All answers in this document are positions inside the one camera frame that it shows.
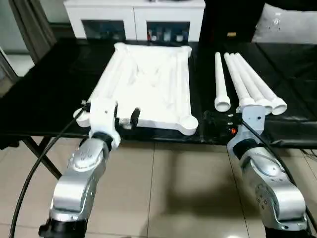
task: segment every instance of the white pillow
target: white pillow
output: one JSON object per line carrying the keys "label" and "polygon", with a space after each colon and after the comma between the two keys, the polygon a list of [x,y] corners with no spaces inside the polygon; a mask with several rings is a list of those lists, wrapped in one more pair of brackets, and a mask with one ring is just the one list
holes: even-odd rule
{"label": "white pillow", "polygon": [[288,11],[266,3],[252,42],[317,44],[317,11]]}

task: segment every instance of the black cable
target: black cable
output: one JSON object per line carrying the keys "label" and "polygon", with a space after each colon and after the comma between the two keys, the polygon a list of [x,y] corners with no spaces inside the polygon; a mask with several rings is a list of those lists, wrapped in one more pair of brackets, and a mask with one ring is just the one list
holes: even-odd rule
{"label": "black cable", "polygon": [[[268,142],[266,142],[261,136],[260,134],[258,134],[255,130],[253,130],[252,127],[250,127],[244,120],[242,120],[242,124],[253,134],[255,135],[264,145],[265,147],[269,150],[269,152],[278,160],[278,162],[281,164],[281,166],[284,168],[287,176],[289,177],[289,180],[291,181],[292,184],[296,185],[296,182],[291,174],[291,172],[288,170],[286,164],[284,163],[284,161],[281,159],[281,157],[273,150],[273,148],[270,146],[270,144]],[[308,209],[308,207],[306,206],[306,213],[307,216],[309,217],[314,230],[317,232],[317,224],[316,221],[313,217],[313,215],[311,214],[310,210]]]}
{"label": "black cable", "polygon": [[303,149],[301,149],[301,152],[303,154],[305,154],[308,158],[317,161],[317,154],[313,150],[311,150],[311,154],[308,153],[306,150],[303,150]]}
{"label": "black cable", "polygon": [[22,187],[18,202],[16,204],[15,210],[14,210],[14,214],[12,217],[12,222],[11,222],[11,228],[10,228],[10,234],[9,234],[9,238],[14,238],[14,233],[15,233],[15,227],[16,227],[16,222],[18,220],[18,215],[22,206],[22,201],[23,198],[25,196],[26,190],[29,186],[29,183],[32,179],[32,176],[34,175],[37,167],[40,165],[40,163],[42,162],[43,157],[46,155],[46,153],[52,148],[52,146],[57,142],[57,140],[59,138],[61,138],[61,136],[65,133],[65,131],[76,121],[76,119],[79,118],[79,116],[86,110],[86,105],[80,110],[80,112],[73,118],[73,120],[67,124],[67,126],[64,127],[64,129],[47,145],[47,147],[44,149],[44,151],[42,152],[42,154],[39,156],[39,158],[37,159],[37,161],[35,162],[35,164],[33,165],[33,167],[31,168],[25,182],[24,185]]}

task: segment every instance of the wall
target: wall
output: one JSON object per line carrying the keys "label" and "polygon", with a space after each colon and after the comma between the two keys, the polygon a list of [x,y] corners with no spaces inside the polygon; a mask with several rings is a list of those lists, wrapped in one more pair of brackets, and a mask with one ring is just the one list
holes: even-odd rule
{"label": "wall", "polygon": [[0,46],[5,52],[28,52],[8,0],[0,0]]}
{"label": "wall", "polygon": [[40,0],[50,23],[69,23],[63,0]]}

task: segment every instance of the white cabinet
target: white cabinet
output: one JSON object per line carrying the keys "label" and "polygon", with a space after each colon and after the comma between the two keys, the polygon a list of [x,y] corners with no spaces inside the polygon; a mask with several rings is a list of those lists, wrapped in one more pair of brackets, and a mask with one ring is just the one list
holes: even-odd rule
{"label": "white cabinet", "polygon": [[199,41],[204,0],[67,0],[77,38]]}
{"label": "white cabinet", "polygon": [[203,15],[203,8],[135,7],[137,39],[155,36],[155,41],[199,41]]}

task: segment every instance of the cabinet door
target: cabinet door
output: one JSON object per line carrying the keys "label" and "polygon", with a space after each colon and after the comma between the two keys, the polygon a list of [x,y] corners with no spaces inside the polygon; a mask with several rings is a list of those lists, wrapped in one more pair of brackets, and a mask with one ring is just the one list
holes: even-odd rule
{"label": "cabinet door", "polygon": [[76,38],[136,40],[132,7],[66,7]]}
{"label": "cabinet door", "polygon": [[137,40],[199,41],[203,8],[134,8]]}

